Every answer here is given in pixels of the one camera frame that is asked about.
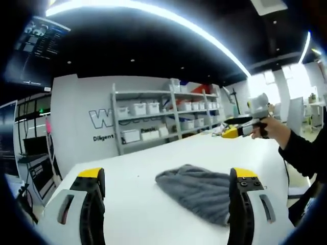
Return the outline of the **person's right hand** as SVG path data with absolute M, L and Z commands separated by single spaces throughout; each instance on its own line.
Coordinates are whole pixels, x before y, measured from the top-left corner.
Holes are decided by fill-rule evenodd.
M 261 119 L 261 123 L 266 124 L 265 130 L 268 137 L 274 139 L 282 150 L 285 149 L 291 135 L 291 129 L 282 124 L 279 120 L 273 117 Z

